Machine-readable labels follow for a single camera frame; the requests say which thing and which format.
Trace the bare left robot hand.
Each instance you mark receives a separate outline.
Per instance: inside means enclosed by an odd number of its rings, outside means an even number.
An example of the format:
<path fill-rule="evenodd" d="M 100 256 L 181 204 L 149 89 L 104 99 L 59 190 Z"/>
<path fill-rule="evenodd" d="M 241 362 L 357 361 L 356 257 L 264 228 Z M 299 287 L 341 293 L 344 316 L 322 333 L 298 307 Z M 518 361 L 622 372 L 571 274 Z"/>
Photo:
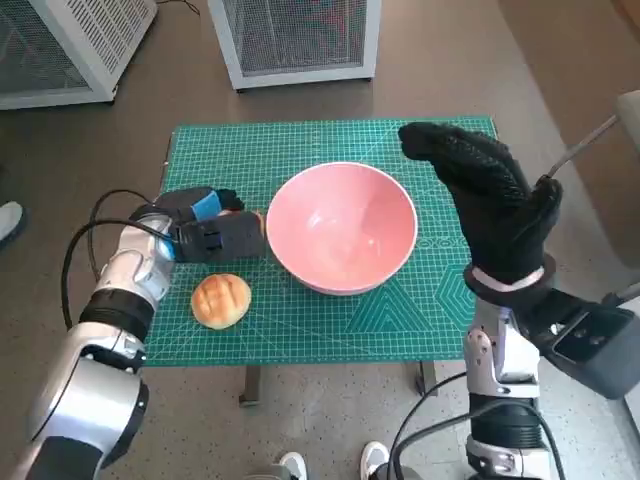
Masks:
<path fill-rule="evenodd" d="M 234 190 L 174 190 L 160 195 L 149 211 L 170 218 L 168 235 L 177 263 L 223 264 L 266 251 L 261 217 L 246 210 Z"/>

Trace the gloved right robot hand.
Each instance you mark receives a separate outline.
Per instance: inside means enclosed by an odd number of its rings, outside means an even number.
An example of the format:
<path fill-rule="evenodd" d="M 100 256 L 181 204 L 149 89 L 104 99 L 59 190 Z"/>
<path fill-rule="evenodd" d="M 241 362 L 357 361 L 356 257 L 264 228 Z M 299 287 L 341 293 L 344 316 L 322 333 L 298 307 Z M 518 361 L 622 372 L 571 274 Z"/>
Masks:
<path fill-rule="evenodd" d="M 530 186 L 508 147 L 481 132 L 412 122 L 398 137 L 404 155 L 429 162 L 450 192 L 474 267 L 505 285 L 544 267 L 544 242 L 563 196 L 559 181 L 543 175 Z"/>

